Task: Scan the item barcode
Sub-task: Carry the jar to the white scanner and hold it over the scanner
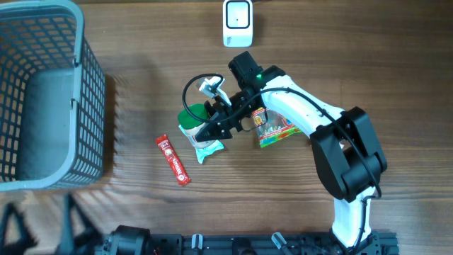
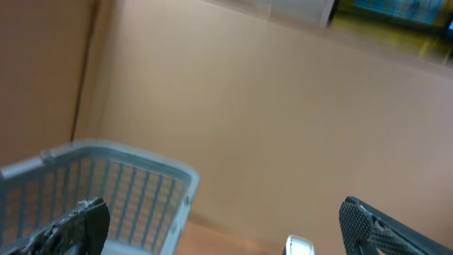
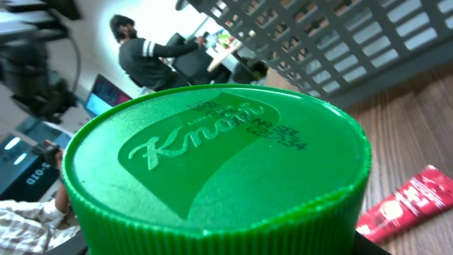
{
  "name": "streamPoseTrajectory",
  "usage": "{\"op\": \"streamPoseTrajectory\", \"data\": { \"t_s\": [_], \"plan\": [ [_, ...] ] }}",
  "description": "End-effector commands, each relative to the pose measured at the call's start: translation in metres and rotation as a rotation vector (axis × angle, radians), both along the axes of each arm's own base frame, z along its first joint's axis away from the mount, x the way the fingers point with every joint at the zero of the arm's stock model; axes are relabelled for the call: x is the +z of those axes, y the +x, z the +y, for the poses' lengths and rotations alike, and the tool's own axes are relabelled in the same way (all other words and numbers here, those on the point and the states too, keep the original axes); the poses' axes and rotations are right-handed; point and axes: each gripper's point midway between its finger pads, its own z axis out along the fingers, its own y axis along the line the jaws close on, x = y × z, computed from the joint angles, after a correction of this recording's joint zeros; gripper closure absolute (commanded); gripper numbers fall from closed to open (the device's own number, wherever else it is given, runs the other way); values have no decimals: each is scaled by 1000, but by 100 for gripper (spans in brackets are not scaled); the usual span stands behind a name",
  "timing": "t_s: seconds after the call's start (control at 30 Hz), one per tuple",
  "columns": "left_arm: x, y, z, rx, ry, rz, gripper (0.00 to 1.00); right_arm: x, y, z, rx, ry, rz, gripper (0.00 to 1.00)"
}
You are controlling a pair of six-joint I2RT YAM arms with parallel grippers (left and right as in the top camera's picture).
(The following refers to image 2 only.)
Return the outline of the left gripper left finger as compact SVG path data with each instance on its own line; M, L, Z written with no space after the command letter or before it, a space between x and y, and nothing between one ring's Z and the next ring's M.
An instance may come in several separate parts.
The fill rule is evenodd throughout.
M110 213L102 198L79 206L48 226L2 248L5 255L101 255L108 237Z

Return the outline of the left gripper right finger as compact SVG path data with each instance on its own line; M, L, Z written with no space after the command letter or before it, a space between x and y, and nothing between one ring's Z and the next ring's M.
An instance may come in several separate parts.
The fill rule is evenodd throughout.
M339 210L347 255L452 255L452 250L360 199L348 196Z

